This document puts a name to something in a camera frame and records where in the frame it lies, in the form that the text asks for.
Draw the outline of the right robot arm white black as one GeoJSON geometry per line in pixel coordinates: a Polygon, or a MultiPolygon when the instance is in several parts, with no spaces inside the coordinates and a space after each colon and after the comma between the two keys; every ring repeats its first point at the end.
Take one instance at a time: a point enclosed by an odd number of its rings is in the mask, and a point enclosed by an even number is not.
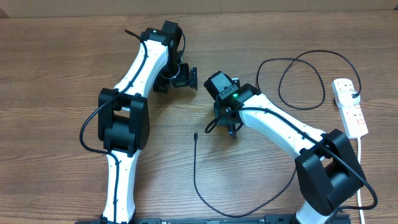
{"type": "Polygon", "coordinates": [[[291,223],[326,223],[364,184],[364,172],[350,140],[338,129],[326,133],[295,119],[273,104],[259,89],[239,85],[218,71],[204,87],[214,99],[218,119],[259,131],[295,162],[305,199],[291,223]]]}

